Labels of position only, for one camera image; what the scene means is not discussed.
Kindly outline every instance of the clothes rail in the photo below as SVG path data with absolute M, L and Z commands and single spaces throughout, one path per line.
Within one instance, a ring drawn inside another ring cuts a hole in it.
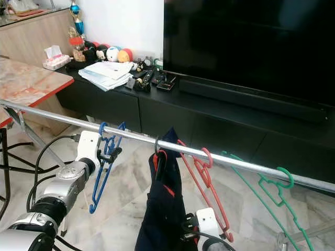
M 99 127 L 100 127 L 99 124 L 83 121 L 83 120 L 80 120 L 80 119 L 74 119 L 74 118 L 71 118 L 71 117 L 67 117 L 67 116 L 64 116 L 64 115 L 59 115 L 59 114 L 48 112 L 48 111 L 43 111 L 43 110 L 40 110 L 40 109 L 37 109 L 37 108 L 31 108 L 31 107 L 28 107 L 28 106 L 18 105 L 18 104 L 15 104 L 15 103 L 12 103 L 12 102 L 9 102 L 9 101 L 5 101 L 5 100 L 1 100 L 1 99 L 0 99 L 0 105 L 4 106 L 4 109 L 7 111 L 7 113 L 15 121 L 18 120 L 18 116 L 15 118 L 16 114 L 14 115 L 13 112 L 11 112 L 12 109 L 16 109 L 18 113 L 20 113 L 21 111 L 25 111 L 25 112 L 29 112 L 29 113 L 32 113 L 32 114 L 35 114 L 35 115 L 39 115 L 39 116 L 42 116 L 42 117 L 45 117 L 45 118 L 48 118 L 48 119 L 53 119 L 53 120 L 65 122 L 65 123 L 68 123 L 68 124 L 83 127 L 83 128 L 88 129 L 88 130 L 92 130 L 92 131 L 96 131 L 96 132 L 99 131 Z M 149 136 L 144 136 L 144 135 L 133 133 L 133 132 L 118 130 L 118 129 L 111 128 L 111 127 L 105 127 L 104 131 L 107 132 L 107 133 L 116 134 L 118 136 L 123 136 L 125 138 L 144 141 L 144 142 L 147 142 L 147 143 L 151 143 L 153 145 L 155 145 L 155 142 L 156 142 L 156 139 L 151 138 Z M 195 155 L 195 156 L 198 156 L 198 157 L 201 157 L 201 158 L 204 158 L 204 159 L 208 159 L 205 152 L 197 150 L 197 149 L 193 149 L 191 147 L 185 147 L 185 146 L 173 144 L 173 143 L 162 141 L 162 140 L 158 140 L 157 145 L 159 147 L 166 148 L 166 149 L 169 149 L 169 150 L 182 152 L 182 153 L 190 154 L 190 155 Z M 287 175 L 285 175 L 283 172 L 281 172 L 279 170 L 267 168 L 267 167 L 264 167 L 264 166 L 260 166 L 260 165 L 256 165 L 256 164 L 252 164 L 252 163 L 248 163 L 248 162 L 239 161 L 237 159 L 224 157 L 224 156 L 220 156 L 220 155 L 217 155 L 217 154 L 211 154 L 211 156 L 212 156 L 212 159 L 214 160 L 214 162 L 221 163 L 221 164 L 226 164 L 227 167 L 230 167 L 230 165 L 232 165 L 232 166 L 234 166 L 238 169 L 247 170 L 247 171 L 254 172 L 254 173 L 261 173 L 261 174 L 268 175 L 268 176 L 278 178 L 278 179 L 282 179 L 282 180 L 288 180 Z M 299 176 L 299 175 L 294 175 L 294 174 L 292 174 L 292 176 L 293 176 L 294 182 L 296 184 L 300 184 L 300 185 L 320 189 L 320 190 L 323 190 L 323 191 L 328 191 L 328 192 L 335 193 L 335 184 L 325 182 L 325 181 L 321 181 L 321 180 L 308 178 L 308 177 L 303 177 L 303 176 Z

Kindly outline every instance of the tv screen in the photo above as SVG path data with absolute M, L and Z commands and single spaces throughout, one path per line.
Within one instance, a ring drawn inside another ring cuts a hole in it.
M 165 0 L 164 70 L 335 105 L 333 0 Z

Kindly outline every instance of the green hanger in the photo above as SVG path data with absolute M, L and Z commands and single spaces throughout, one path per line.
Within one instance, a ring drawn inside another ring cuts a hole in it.
M 238 159 L 239 161 L 244 161 L 241 158 L 233 155 L 233 154 L 228 154 L 226 151 L 222 151 L 222 155 L 229 155 L 232 158 Z M 252 185 L 240 174 L 240 172 L 233 166 L 231 166 L 231 168 L 235 171 L 235 173 L 244 181 L 245 184 L 247 184 L 247 186 L 253 191 L 253 193 L 256 195 L 256 197 L 262 202 L 262 204 L 266 207 L 266 209 L 269 211 L 269 213 L 271 214 L 271 216 L 275 219 L 275 221 L 277 222 L 277 224 L 280 226 L 280 228 L 283 230 L 283 232 L 285 233 L 285 235 L 287 236 L 287 238 L 290 240 L 290 242 L 292 243 L 292 245 L 294 246 L 294 248 L 297 251 L 300 251 L 300 249 L 298 248 L 297 244 L 294 242 L 294 240 L 292 239 L 292 237 L 289 235 L 289 233 L 287 232 L 287 230 L 283 227 L 283 225 L 281 224 L 281 222 L 279 221 L 279 219 L 276 217 L 276 215 L 273 213 L 272 209 L 266 204 L 266 202 L 262 199 L 262 197 L 258 194 L 258 192 L 252 187 Z M 308 244 L 308 247 L 310 249 L 310 251 L 314 251 L 314 248 L 306 234 L 306 231 L 299 225 L 298 223 L 298 217 L 296 215 L 296 213 L 294 212 L 293 208 L 291 207 L 291 205 L 286 201 L 286 199 L 283 196 L 283 188 L 285 189 L 291 189 L 294 186 L 294 179 L 292 177 L 292 175 L 289 173 L 288 170 L 282 168 L 282 167 L 277 167 L 277 169 L 279 171 L 284 172 L 288 178 L 289 178 L 289 184 L 285 185 L 280 183 L 279 181 L 273 181 L 273 180 L 269 180 L 267 179 L 264 175 L 262 174 L 258 174 L 261 179 L 258 181 L 259 186 L 263 189 L 263 191 L 270 197 L 270 199 L 273 201 L 273 203 L 275 203 L 276 206 L 281 207 L 282 205 L 286 205 L 286 207 L 288 208 L 288 210 L 291 212 L 292 216 L 293 216 L 293 221 L 296 224 L 297 228 L 303 233 L 305 240 Z M 278 195 L 281 198 L 282 201 L 277 202 L 275 200 L 275 198 L 270 194 L 270 192 L 264 187 L 264 182 L 268 183 L 268 184 L 274 184 L 277 188 L 278 188 Z

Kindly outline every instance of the drying rack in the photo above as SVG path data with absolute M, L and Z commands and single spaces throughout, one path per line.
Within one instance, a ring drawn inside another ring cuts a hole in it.
M 91 131 L 98 132 L 99 128 L 100 128 L 99 124 L 95 124 L 95 123 L 92 123 L 92 122 L 87 122 L 87 121 L 83 121 L 83 120 L 80 120 L 80 119 L 75 119 L 75 118 L 59 115 L 59 114 L 56 114 L 56 113 L 40 110 L 40 109 L 37 109 L 37 108 L 22 106 L 22 105 L 15 104 L 15 103 L 5 101 L 5 100 L 1 100 L 1 99 L 0 99 L 0 105 L 3 106 L 3 108 L 8 113 L 8 115 L 13 119 L 13 121 L 16 124 L 18 124 L 19 126 L 21 126 L 22 131 L 24 133 L 26 133 L 33 141 L 38 143 L 40 146 L 45 146 L 46 144 L 25 123 L 25 121 L 23 119 L 23 116 L 22 116 L 22 112 L 29 112 L 29 113 L 34 114 L 34 115 L 38 115 L 38 116 L 42 116 L 42 117 L 45 117 L 45 118 L 48 118 L 48 119 L 53 119 L 53 120 L 61 121 L 61 122 L 64 122 L 64 123 L 72 124 L 72 125 L 79 126 L 79 127 L 91 130 Z M 181 153 L 184 153 L 184 154 L 190 154 L 190 155 L 198 156 L 198 157 L 203 158 L 203 159 L 208 159 L 208 156 L 204 151 L 197 150 L 197 149 L 194 149 L 194 148 L 191 148 L 191 147 L 182 146 L 182 145 L 179 145 L 179 144 L 166 142 L 166 141 L 163 141 L 163 140 L 156 140 L 155 138 L 145 136 L 145 135 L 142 135 L 142 134 L 137 134 L 137 133 L 133 133 L 133 132 L 129 132 L 129 131 L 123 131 L 123 130 L 119 130 L 119 129 L 115 129 L 115 128 L 111 128 L 111 127 L 104 127 L 104 132 L 115 134 L 115 135 L 122 136 L 122 137 L 129 138 L 129 139 L 134 139 L 134 140 L 139 140 L 139 141 L 142 141 L 142 142 L 151 143 L 152 145 L 156 145 L 156 146 L 159 146 L 159 147 L 162 147 L 162 148 L 165 148 L 165 149 L 181 152 Z M 49 149 L 48 152 L 49 152 L 49 154 L 51 154 L 51 156 L 57 162 L 59 162 L 59 158 L 57 157 L 57 155 L 54 152 L 52 152 L 50 149 Z M 234 159 L 234 158 L 229 158 L 229 157 L 225 157 L 225 156 L 221 156 L 221 155 L 217 155 L 217 154 L 211 154 L 211 157 L 212 157 L 212 159 L 215 163 L 225 164 L 227 166 L 234 166 L 234 167 L 236 167 L 238 169 L 241 169 L 241 170 L 246 170 L 246 171 L 259 173 L 259 174 L 264 174 L 264 175 L 267 175 L 267 176 L 270 176 L 270 177 L 273 177 L 273 178 L 278 178 L 278 179 L 281 179 L 281 180 L 287 180 L 288 181 L 287 175 L 285 175 L 283 172 L 281 172 L 279 170 L 267 168 L 267 167 L 264 167 L 264 166 L 240 161 L 240 160 L 237 160 L 237 159 Z M 300 176 L 300 175 L 294 175 L 294 174 L 292 174 L 292 177 L 293 177 L 294 182 L 296 184 L 300 184 L 300 185 L 303 185 L 303 186 L 307 186 L 307 187 L 316 188 L 316 189 L 319 189 L 319 190 L 335 193 L 335 184 L 325 182 L 325 181 L 321 181 L 321 180 L 308 178 L 308 177 L 303 177 L 303 176 Z M 313 236 L 317 236 L 319 234 L 323 234 L 323 233 L 326 233 L 326 232 L 329 232 L 329 231 L 332 231 L 332 230 L 335 230 L 335 220 L 329 221 L 329 222 L 321 224 L 319 226 L 312 227 L 312 228 L 306 230 L 306 233 L 310 237 L 313 237 Z M 302 240 L 302 237 L 301 237 L 300 233 L 292 235 L 292 237 L 295 241 L 301 241 Z M 285 235 L 280 234 L 279 237 L 278 237 L 277 243 L 278 243 L 279 250 L 285 251 L 285 250 L 288 249 L 288 244 L 287 244 L 288 239 L 285 237 Z

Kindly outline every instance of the dark blue garment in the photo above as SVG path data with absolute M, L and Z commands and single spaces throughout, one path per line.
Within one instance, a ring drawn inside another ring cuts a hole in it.
M 172 128 L 162 140 L 176 143 L 177 135 Z M 162 179 L 155 180 L 156 171 L 153 157 L 149 158 L 152 184 L 147 200 L 147 210 L 137 238 L 136 251 L 157 250 L 197 250 L 193 241 L 182 242 L 181 228 L 185 221 L 185 208 L 182 197 L 182 182 L 176 158 L 178 152 L 165 150 L 166 168 Z

